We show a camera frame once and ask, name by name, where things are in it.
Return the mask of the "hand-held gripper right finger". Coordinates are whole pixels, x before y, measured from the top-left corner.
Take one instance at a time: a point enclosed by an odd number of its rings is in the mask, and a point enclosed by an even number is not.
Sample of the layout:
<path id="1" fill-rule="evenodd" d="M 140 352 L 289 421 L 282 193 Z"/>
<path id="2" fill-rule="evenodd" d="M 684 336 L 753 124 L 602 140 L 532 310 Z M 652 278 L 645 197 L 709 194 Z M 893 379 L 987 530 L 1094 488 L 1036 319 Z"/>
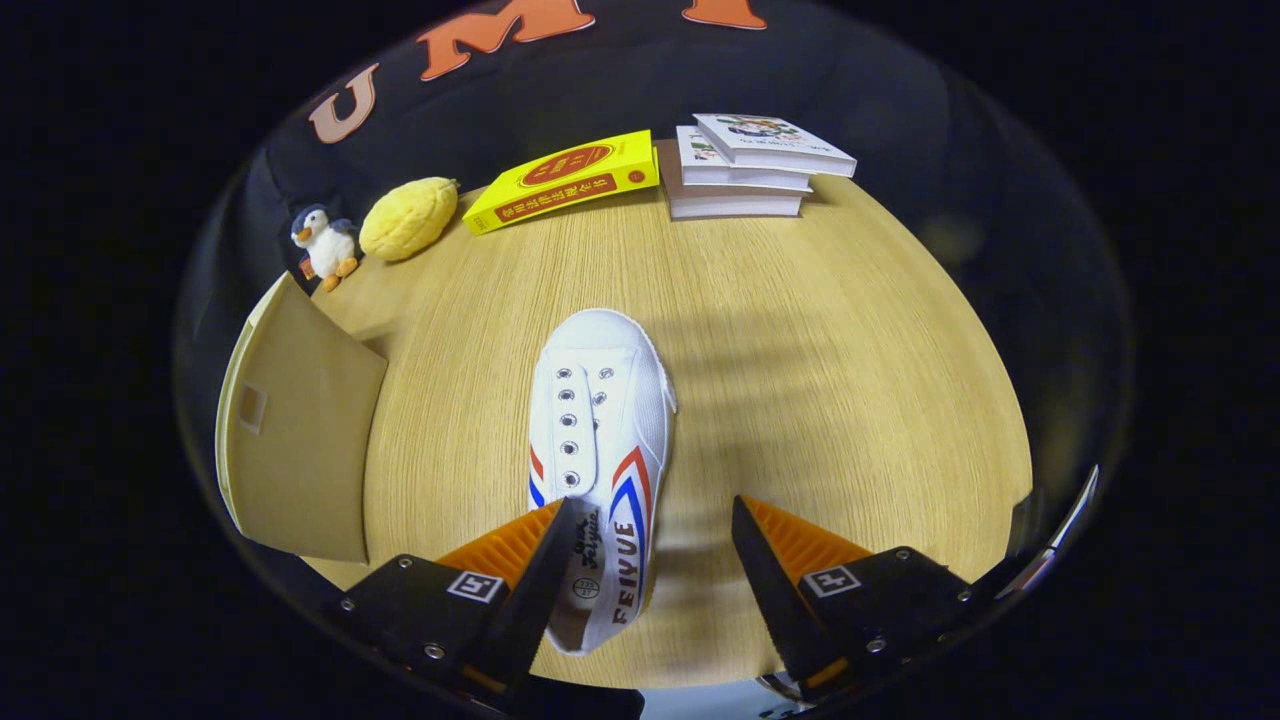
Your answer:
<path id="1" fill-rule="evenodd" d="M 923 552 L 873 552 L 739 495 L 732 541 L 769 638 L 804 701 L 878 689 L 914 667 L 977 603 L 974 587 Z"/>

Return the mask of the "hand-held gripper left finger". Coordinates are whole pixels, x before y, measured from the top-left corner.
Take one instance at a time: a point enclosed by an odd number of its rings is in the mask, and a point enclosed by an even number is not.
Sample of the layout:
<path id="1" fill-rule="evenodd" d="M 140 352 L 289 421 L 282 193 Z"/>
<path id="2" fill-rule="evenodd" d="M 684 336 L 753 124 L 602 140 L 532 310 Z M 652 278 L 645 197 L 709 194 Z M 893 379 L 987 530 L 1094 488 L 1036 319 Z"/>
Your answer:
<path id="1" fill-rule="evenodd" d="M 398 555 L 335 597 L 335 626 L 433 688 L 512 701 L 557 605 L 580 512 L 580 500 L 562 498 L 436 560 Z"/>

